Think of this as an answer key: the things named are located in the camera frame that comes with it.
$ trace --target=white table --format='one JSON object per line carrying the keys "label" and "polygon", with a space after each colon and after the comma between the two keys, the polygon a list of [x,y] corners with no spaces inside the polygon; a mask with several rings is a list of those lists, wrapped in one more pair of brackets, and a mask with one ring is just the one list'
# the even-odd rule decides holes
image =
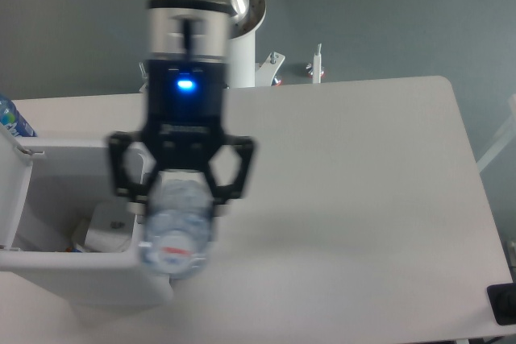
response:
{"label": "white table", "polygon": [[[132,130],[142,118],[140,95],[16,104],[51,137]],[[74,306],[3,273],[1,341],[385,344],[516,333],[489,307],[486,287],[511,277],[448,81],[236,89],[226,121],[260,142],[248,197],[220,219],[208,268],[178,284],[171,305]]]}

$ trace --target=white container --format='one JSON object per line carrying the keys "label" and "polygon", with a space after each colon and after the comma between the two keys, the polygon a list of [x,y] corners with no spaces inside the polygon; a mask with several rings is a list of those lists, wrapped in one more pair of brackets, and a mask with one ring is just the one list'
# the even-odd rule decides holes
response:
{"label": "white container", "polygon": [[[102,141],[12,137],[0,125],[0,271],[12,271],[72,302],[157,305],[171,300],[167,276],[139,258],[143,226],[135,221],[130,247],[120,253],[66,253],[82,218],[111,193]],[[141,180],[145,151],[127,153],[127,168]]]}

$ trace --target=bottle label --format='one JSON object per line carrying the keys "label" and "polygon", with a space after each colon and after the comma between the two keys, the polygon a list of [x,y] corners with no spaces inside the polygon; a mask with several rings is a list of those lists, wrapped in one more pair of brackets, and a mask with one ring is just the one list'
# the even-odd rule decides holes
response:
{"label": "bottle label", "polygon": [[17,122],[14,122],[12,124],[7,124],[6,128],[14,137],[22,137],[22,135],[16,130],[16,126],[18,125]]}
{"label": "bottle label", "polygon": [[187,234],[176,230],[164,235],[158,242],[159,266],[170,274],[181,274],[190,267],[194,253],[194,241]]}

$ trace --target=black object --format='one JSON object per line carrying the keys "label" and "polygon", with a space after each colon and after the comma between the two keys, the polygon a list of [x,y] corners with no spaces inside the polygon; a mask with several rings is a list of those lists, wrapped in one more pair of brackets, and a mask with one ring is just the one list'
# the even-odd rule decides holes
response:
{"label": "black object", "polygon": [[497,323],[516,324],[516,284],[491,285],[487,294]]}
{"label": "black object", "polygon": [[[223,131],[224,65],[150,60],[148,69],[148,116],[144,128],[132,134],[117,132],[108,139],[115,194],[147,205],[160,171],[194,170],[203,173],[214,205],[240,198],[255,144],[251,138],[226,135]],[[137,141],[145,144],[156,160],[142,184],[129,179],[123,163],[124,153]],[[233,147],[240,166],[231,184],[219,186],[210,160],[224,145]]]}

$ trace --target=plastic water bottle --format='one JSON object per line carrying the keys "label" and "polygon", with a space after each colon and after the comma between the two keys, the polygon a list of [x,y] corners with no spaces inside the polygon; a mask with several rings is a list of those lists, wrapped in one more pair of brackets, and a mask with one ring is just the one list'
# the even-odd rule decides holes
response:
{"label": "plastic water bottle", "polygon": [[144,262],[174,280],[184,279],[207,262],[211,238],[211,196],[194,180],[168,180],[147,219]]}
{"label": "plastic water bottle", "polygon": [[0,122],[14,137],[36,137],[37,134],[25,118],[16,110],[15,104],[0,94]]}

